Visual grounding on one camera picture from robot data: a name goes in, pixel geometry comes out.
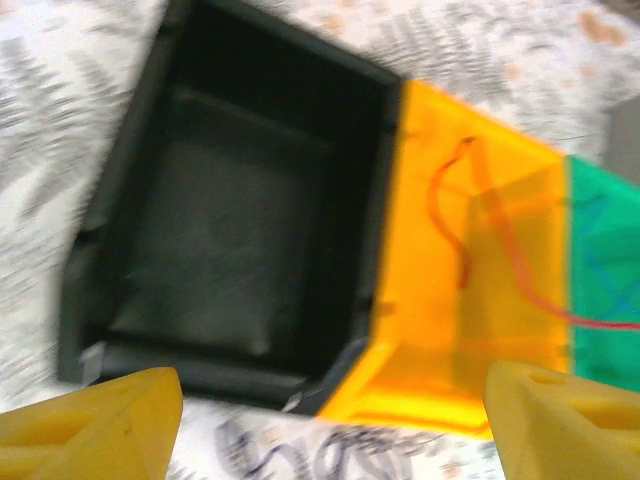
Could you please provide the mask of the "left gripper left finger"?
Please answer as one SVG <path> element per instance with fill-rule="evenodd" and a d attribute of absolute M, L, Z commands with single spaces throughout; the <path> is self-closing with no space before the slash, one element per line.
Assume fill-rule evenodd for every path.
<path fill-rule="evenodd" d="M 4 479 L 163 479 L 183 411 L 178 374 L 151 368 L 1 416 Z"/>

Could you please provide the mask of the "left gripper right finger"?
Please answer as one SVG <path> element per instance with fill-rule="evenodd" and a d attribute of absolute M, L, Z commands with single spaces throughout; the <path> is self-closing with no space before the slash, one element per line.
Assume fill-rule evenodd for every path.
<path fill-rule="evenodd" d="M 507 479 L 637 479 L 639 395 L 516 362 L 491 365 L 484 404 Z"/>

